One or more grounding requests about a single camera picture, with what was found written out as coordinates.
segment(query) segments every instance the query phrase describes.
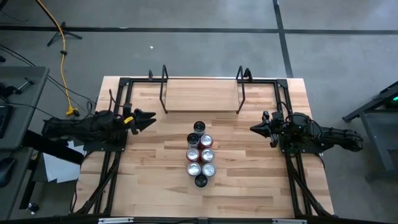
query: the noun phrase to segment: tripod base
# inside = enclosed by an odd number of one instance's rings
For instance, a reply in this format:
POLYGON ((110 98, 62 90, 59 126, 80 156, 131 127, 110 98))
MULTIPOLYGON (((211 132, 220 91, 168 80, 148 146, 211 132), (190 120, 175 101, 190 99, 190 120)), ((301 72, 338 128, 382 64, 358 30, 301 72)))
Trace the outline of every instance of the tripod base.
MULTIPOLYGON (((66 24, 65 22, 62 22, 62 24, 61 24, 61 29, 62 29, 62 32, 63 32, 64 35, 71 35, 72 37, 77 38, 77 39, 79 39, 79 40, 81 40, 81 39, 83 38, 83 37, 81 37, 81 36, 79 36, 79 35, 76 35, 76 34, 74 34, 74 33, 72 33, 72 32, 69 32, 69 31, 64 30, 63 28, 65 28, 66 26, 67 26, 67 24, 66 24)), ((47 46, 50 47, 50 46, 56 41, 56 39, 57 39, 58 37, 60 37, 60 36, 61 36, 60 32, 57 31, 57 32, 54 34, 54 36, 51 38, 51 40, 48 42, 47 46)))

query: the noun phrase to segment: yellow cable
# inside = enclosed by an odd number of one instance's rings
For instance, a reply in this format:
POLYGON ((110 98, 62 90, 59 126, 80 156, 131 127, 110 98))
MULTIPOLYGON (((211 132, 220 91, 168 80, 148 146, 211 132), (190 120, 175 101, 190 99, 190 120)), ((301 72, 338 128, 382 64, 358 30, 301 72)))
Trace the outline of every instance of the yellow cable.
MULTIPOLYGON (((66 51, 67 42, 65 40, 65 36, 63 35, 61 27, 59 26, 58 22, 55 20, 53 15, 50 13, 50 11, 44 6, 44 4, 40 0, 37 0, 37 2, 42 6, 44 11, 51 17, 51 20, 53 20, 55 25, 58 27, 58 30, 60 31, 61 36, 62 36, 62 44, 63 44, 62 50, 66 51)), ((63 63, 64 63, 64 61, 65 61, 65 54, 62 54, 61 77, 62 77, 62 81, 63 81, 63 86, 65 87, 65 93, 67 94, 68 105, 69 105, 69 109, 67 111, 67 115, 71 115, 71 114, 73 114, 73 110, 77 110, 77 109, 73 108, 72 104, 70 103, 70 97, 69 97, 69 91, 68 91, 67 83, 65 81, 65 77, 63 76, 63 63)))

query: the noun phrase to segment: gray table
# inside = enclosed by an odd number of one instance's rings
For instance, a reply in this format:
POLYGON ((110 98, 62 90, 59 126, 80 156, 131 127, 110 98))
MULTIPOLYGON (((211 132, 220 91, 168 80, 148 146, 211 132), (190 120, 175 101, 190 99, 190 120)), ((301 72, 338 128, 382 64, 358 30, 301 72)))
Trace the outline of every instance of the gray table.
MULTIPOLYGON (((0 67, 0 82, 6 86, 19 87, 27 77, 35 84, 22 89, 22 94, 11 95, 8 101, 37 106, 42 94, 49 70, 45 67, 0 67)), ((32 119, 34 108, 21 105, 12 105, 12 116, 2 139, 0 139, 0 151, 17 149, 21 146, 25 132, 32 119)))
MULTIPOLYGON (((45 67, 0 67, 0 82, 6 86, 19 87, 25 82, 25 77, 31 79, 35 83, 34 85, 23 89, 20 95, 11 95, 8 101, 36 106, 48 73, 49 70, 45 67)), ((33 149, 21 148, 21 143, 35 109, 21 105, 13 105, 13 107, 6 132, 0 139, 0 160, 9 157, 11 152, 16 150, 12 156, 17 163, 11 181, 5 187, 0 188, 0 220, 8 219, 11 214, 33 152, 33 149)))
MULTIPOLYGON (((17 160, 17 163, 10 182, 5 187, 0 188, 0 220, 7 220, 12 212, 22 181, 28 169, 32 152, 33 149, 25 147, 17 150, 12 155, 12 157, 17 160)), ((9 157, 10 154, 11 151, 0 151, 0 160, 9 157)))

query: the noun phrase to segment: yellow tag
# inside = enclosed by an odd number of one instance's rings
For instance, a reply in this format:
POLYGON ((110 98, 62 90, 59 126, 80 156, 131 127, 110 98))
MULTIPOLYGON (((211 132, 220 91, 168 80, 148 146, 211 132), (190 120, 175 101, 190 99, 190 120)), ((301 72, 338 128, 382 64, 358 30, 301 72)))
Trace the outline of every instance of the yellow tag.
POLYGON ((132 121, 133 120, 133 118, 132 118, 132 116, 130 116, 130 117, 128 117, 128 118, 126 118, 125 120, 124 120, 124 124, 127 124, 128 122, 130 122, 130 121, 132 121))

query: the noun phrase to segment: can lid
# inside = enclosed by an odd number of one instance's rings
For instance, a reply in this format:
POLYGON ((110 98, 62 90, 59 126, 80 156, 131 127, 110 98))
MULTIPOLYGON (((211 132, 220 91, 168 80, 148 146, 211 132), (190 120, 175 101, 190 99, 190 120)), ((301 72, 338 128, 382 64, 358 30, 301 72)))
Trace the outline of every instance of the can lid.
POLYGON ((195 122, 195 124, 193 125, 193 129, 194 129, 195 131, 197 131, 197 132, 202 132, 202 131, 205 130, 205 128, 206 128, 206 125, 205 125, 205 123, 202 122, 202 121, 197 121, 197 122, 195 122))
POLYGON ((205 164, 203 166, 203 174, 205 174, 208 177, 212 177, 216 174, 216 166, 214 164, 205 164))
POLYGON ((210 137, 210 135, 208 134, 204 134, 201 138, 200 138, 200 142, 204 145, 204 146, 209 146, 213 143, 213 139, 210 137))
POLYGON ((189 144, 196 144, 199 142, 199 135, 191 133, 188 135, 187 141, 189 142, 189 144))
POLYGON ((187 167, 188 173, 190 175, 198 175, 200 174, 200 165, 197 162, 191 162, 187 167))
POLYGON ((194 160, 199 158, 199 150, 195 148, 190 148, 187 151, 188 159, 194 160))
POLYGON ((198 187, 204 187, 207 185, 207 177, 203 174, 199 174, 195 177, 195 184, 198 187))
POLYGON ((201 152, 201 157, 205 161, 212 161, 214 159, 214 151, 212 149, 204 149, 201 152))

